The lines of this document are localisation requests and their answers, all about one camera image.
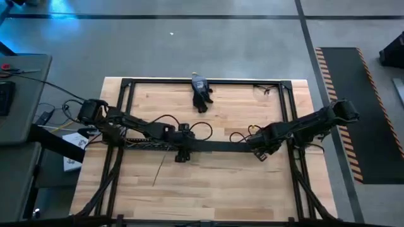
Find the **black floor mat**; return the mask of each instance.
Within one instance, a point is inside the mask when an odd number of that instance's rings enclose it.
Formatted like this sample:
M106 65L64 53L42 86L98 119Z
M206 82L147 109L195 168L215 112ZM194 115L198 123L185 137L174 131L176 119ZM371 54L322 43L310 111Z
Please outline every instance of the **black floor mat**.
M339 127L356 181L403 184L404 152L394 132L363 55L356 48L316 48L330 100L350 100L359 122Z

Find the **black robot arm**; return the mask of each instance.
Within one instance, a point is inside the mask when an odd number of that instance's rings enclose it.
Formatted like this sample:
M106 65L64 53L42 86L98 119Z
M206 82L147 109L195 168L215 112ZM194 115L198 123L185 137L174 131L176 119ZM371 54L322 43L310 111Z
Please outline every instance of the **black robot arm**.
M358 119L359 114L350 101L338 100L291 122L271 123L246 141L254 154L263 161L266 158L265 153L273 154L290 137L296 146L301 147L311 142L314 136L327 135L336 125L347 125Z
M122 145L124 137L122 129L132 129L156 141L169 143L173 146L182 146L195 135L189 130L189 124L174 125L161 122L146 122L142 119L124 113L116 107L108 106L103 100L86 100L77 116L85 125L94 125L103 135L103 140L116 146Z

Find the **gray desk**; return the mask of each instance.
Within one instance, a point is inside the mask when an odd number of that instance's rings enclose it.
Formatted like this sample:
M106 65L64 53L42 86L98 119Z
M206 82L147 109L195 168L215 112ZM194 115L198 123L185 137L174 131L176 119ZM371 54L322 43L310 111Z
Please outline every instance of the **gray desk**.
M11 56L0 58L0 65L8 63L20 69L41 69L40 72L26 73L22 74L22 76L45 81L51 66L51 60L51 56L43 54ZM0 127L0 146L21 144L27 140L44 84L16 76L0 80L12 81L16 84L16 92L10 113Z
M24 74L24 76L45 80L51 65L51 57L48 55L2 57L0 64L3 63L10 63L22 69L40 68L40 73ZM0 128L0 140L8 144L22 143L28 136L44 84L16 77L4 80L16 83L16 94L10 113ZM39 143L0 146L0 180L2 182L0 223L20 220L39 154Z

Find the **glove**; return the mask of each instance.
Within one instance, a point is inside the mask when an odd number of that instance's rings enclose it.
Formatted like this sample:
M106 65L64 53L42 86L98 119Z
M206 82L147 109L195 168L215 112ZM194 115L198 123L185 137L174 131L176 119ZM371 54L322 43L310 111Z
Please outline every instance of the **glove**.
M205 102L213 103L209 93L213 90L209 88L208 81L205 77L193 73L192 89L194 90L193 105L198 109L199 113L205 113L208 110Z

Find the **paper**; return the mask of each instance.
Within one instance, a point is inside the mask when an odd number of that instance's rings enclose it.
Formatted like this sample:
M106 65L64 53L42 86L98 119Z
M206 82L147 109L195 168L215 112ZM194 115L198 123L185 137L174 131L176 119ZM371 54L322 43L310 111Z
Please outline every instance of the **paper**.
M76 145L79 148L84 149L84 147L87 145L88 143L88 139L85 138L84 136L82 136L79 133L72 133L72 134L68 134L65 136L62 136L62 138L71 143ZM78 168L81 168L81 163L75 161L75 160L71 160L70 158L67 157L63 157L63 169L64 171L72 171L72 170L77 170Z

